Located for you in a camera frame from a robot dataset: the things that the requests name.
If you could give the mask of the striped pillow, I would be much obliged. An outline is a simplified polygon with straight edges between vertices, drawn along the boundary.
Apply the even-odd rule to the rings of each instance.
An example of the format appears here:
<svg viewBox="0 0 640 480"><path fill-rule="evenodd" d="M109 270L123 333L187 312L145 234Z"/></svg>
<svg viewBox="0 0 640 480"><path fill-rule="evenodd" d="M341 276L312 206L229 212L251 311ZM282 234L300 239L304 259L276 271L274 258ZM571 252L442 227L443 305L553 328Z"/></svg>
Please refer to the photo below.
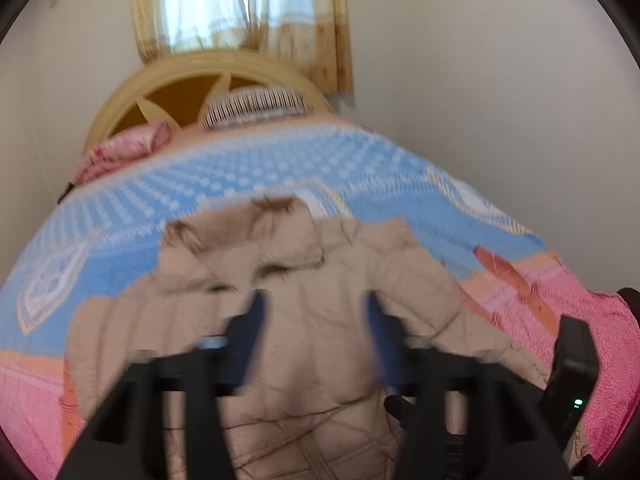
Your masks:
<svg viewBox="0 0 640 480"><path fill-rule="evenodd" d="M282 86L247 86L207 101L200 126L214 131L310 112L311 106L297 90Z"/></svg>

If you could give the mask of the folded pink floral blanket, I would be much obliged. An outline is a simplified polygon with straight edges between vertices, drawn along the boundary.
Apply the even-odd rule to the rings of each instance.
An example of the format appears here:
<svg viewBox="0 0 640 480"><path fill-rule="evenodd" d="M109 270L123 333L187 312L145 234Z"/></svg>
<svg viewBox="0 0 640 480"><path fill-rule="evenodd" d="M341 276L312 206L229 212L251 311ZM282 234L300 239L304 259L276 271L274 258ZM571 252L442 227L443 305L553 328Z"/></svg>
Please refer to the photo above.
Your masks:
<svg viewBox="0 0 640 480"><path fill-rule="evenodd" d="M111 136L80 158L70 184L81 186L96 178L122 169L139 159L147 158L171 141L171 131L166 122L154 122L132 127Z"/></svg>

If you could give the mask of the blue and pink bedspread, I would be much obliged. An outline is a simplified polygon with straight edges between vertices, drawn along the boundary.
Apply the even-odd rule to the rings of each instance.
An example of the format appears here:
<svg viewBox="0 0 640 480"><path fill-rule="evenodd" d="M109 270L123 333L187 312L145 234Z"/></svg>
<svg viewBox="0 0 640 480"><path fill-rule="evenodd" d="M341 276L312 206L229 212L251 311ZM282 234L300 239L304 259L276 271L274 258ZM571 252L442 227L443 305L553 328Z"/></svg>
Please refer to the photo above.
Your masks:
<svg viewBox="0 0 640 480"><path fill-rule="evenodd" d="M58 473L78 418L64 385L70 319L94 295L116 295L156 263L165 223L254 196L293 193L317 216L405 218L462 288L465 302L550 359L541 318L591 328L601 363L585 411L589 453L624 454L639 437L639 299L590 292L544 242L426 159L326 115L205 132L67 196L23 250L1 289L1 431L38 479Z"/></svg>

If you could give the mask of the cream wooden headboard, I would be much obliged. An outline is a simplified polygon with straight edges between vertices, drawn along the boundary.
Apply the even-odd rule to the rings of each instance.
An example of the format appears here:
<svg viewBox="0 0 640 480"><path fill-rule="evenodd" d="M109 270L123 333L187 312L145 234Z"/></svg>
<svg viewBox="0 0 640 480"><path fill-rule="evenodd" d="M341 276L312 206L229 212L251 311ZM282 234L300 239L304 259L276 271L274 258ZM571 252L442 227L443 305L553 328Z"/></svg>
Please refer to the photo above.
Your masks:
<svg viewBox="0 0 640 480"><path fill-rule="evenodd" d="M94 118L84 149L145 122L164 122L178 131L200 122L209 101L243 86L294 89L313 110L332 110L299 70L268 56L224 49L168 55L145 65L110 95Z"/></svg>

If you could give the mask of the beige quilted puffer jacket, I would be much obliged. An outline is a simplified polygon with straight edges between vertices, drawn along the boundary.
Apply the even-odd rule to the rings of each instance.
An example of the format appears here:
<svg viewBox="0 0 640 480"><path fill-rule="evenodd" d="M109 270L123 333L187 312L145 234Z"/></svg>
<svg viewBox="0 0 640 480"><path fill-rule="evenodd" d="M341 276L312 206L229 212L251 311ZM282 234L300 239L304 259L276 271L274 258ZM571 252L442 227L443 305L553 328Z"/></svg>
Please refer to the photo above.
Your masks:
<svg viewBox="0 0 640 480"><path fill-rule="evenodd" d="M262 336L244 384L219 401L233 479L396 479L405 431L384 408L369 292L409 337L498 362L542 394L549 382L551 367L465 302L405 220L318 219L269 197L169 222L154 270L76 309L65 385L85 426L131 360L223 333L258 290ZM177 416L168 454L166 479L189 479Z"/></svg>

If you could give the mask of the beige curtain behind headboard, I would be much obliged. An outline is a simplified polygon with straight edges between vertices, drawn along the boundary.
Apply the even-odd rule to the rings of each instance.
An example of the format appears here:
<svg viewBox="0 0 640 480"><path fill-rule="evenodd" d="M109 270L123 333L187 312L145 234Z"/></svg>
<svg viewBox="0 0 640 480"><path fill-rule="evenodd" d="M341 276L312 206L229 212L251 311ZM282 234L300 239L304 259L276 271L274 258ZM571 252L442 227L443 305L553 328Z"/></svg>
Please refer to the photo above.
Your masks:
<svg viewBox="0 0 640 480"><path fill-rule="evenodd" d="M131 0L143 63L245 49L293 66L324 94L352 91L347 0Z"/></svg>

